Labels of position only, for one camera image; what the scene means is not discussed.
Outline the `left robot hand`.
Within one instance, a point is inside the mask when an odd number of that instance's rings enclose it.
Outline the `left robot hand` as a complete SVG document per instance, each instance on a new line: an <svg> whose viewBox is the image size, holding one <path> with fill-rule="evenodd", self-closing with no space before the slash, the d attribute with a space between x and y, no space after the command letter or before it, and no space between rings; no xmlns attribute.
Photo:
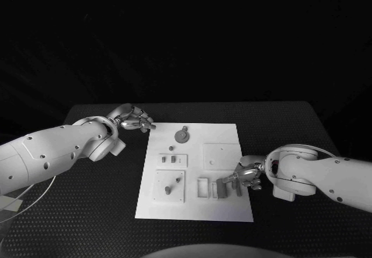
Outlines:
<svg viewBox="0 0 372 258"><path fill-rule="evenodd" d="M126 130L139 129L143 133L155 130L153 119L145 110L133 104L122 104L107 115L117 127Z"/></svg>

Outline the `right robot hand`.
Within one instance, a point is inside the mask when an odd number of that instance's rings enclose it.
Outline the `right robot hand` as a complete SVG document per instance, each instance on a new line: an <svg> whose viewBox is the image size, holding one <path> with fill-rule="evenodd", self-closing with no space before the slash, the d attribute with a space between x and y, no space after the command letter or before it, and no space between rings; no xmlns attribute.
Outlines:
<svg viewBox="0 0 372 258"><path fill-rule="evenodd" d="M254 190L261 189L260 176L264 173L266 156L247 155L241 157L235 170L230 176L223 179L223 183L241 184Z"/></svg>

